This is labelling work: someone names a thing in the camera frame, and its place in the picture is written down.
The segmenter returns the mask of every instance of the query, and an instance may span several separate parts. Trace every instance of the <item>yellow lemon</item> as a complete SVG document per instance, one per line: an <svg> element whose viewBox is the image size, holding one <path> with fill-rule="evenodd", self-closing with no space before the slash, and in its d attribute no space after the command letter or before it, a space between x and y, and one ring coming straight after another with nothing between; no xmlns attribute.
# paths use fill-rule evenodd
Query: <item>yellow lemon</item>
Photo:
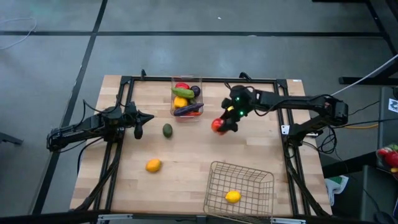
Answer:
<svg viewBox="0 0 398 224"><path fill-rule="evenodd" d="M156 172L160 169L161 165L162 163L159 159L151 159L145 166L145 169L149 172Z"/></svg>
<svg viewBox="0 0 398 224"><path fill-rule="evenodd" d="M226 194L225 199L229 203L236 203L241 199L241 193L239 193L235 190L232 190Z"/></svg>

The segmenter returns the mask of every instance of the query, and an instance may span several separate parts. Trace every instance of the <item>concrete floor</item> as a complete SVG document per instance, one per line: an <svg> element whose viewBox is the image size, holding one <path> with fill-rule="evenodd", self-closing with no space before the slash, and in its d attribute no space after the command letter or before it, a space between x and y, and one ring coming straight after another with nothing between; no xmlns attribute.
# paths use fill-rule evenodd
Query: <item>concrete floor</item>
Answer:
<svg viewBox="0 0 398 224"><path fill-rule="evenodd" d="M35 17L37 30L47 31L91 31L101 5L100 0L0 3L0 21ZM384 3L377 1L375 7L381 17L396 23ZM391 24L388 30L394 30ZM0 24L0 30L30 26L20 21ZM377 27L365 4L117 0L108 1L99 30L377 32ZM0 46L20 38L0 35ZM24 139L19 147L0 144L0 216L29 213L49 156L45 137L60 124L89 38L31 36L0 50L0 131ZM144 68L148 75L237 77L245 71L253 78L301 79L306 93L317 95L343 88L338 77L363 77L391 57L386 42L379 38L101 36L96 38L71 123L81 118L82 99L95 104L107 74L137 75ZM379 87L355 86L338 97L354 111L376 101ZM373 106L350 121L377 117L378 107ZM376 148L377 129L339 129L337 135L343 159ZM43 212L68 210L79 151L61 155Z"/></svg>

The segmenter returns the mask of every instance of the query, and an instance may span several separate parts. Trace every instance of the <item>metal wire basket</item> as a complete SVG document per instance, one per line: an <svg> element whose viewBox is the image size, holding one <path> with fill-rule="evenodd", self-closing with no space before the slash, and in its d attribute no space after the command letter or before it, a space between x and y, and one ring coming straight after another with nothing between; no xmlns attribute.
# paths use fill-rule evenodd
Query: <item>metal wire basket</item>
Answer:
<svg viewBox="0 0 398 224"><path fill-rule="evenodd" d="M229 203L225 196L237 190L241 199ZM272 223L274 175L248 167L212 162L203 210L208 215L243 223Z"/></svg>

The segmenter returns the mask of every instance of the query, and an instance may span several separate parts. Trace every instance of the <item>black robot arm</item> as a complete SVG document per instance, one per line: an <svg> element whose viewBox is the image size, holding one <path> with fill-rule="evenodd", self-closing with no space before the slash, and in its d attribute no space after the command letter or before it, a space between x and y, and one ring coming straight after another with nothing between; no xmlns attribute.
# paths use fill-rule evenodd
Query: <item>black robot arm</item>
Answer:
<svg viewBox="0 0 398 224"><path fill-rule="evenodd" d="M122 137L122 130L131 127L135 127L134 137L140 139L142 126L153 117L138 111L134 102L126 105L123 113L120 107L112 106L78 124L51 130L47 136L47 149L59 151L70 143L96 137L103 137L106 142L116 142Z"/></svg>
<svg viewBox="0 0 398 224"><path fill-rule="evenodd" d="M242 85L236 85L230 90L231 99L225 98L221 104L225 112L220 117L224 122L218 128L219 132L238 131L237 122L252 110L255 110L259 116L277 109L315 111L318 116L302 124L293 124L289 128L289 142L301 146L302 140L308 133L316 132L325 126L339 126L348 122L348 105L330 95L279 96L273 92Z"/></svg>

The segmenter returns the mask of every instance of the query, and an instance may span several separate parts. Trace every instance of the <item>wooden tabletop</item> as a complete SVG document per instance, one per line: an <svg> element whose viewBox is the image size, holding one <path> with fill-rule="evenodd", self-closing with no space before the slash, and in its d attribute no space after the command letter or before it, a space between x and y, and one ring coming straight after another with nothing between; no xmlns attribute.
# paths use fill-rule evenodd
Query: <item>wooden tabletop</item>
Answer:
<svg viewBox="0 0 398 224"><path fill-rule="evenodd" d="M116 103L120 75L106 75L99 93L96 109L103 110ZM304 95L301 80L287 80L289 94ZM252 84L254 88L274 91L271 84ZM204 113L199 122L178 123L170 114L170 82L135 82L132 100L137 109L155 115L143 127L141 140L134 138L134 128L127 129L112 212L153 214L203 214L206 183L213 161L227 162L273 173L275 177L274 216L291 217L292 207L280 140L277 113L259 117L255 113L243 118L239 131L218 136L210 129L211 122L220 117L221 101L229 90L223 83L203 83ZM293 110L294 121L310 119L308 111ZM165 123L172 125L171 139L162 135ZM306 141L315 144L315 140ZM98 183L105 152L105 142L85 151L70 208L79 206ZM306 185L315 200L331 214L318 152L308 146L300 147ZM162 161L159 172L145 170L146 162ZM298 208L303 213L300 191L295 186ZM105 205L108 186L104 188L101 208Z"/></svg>

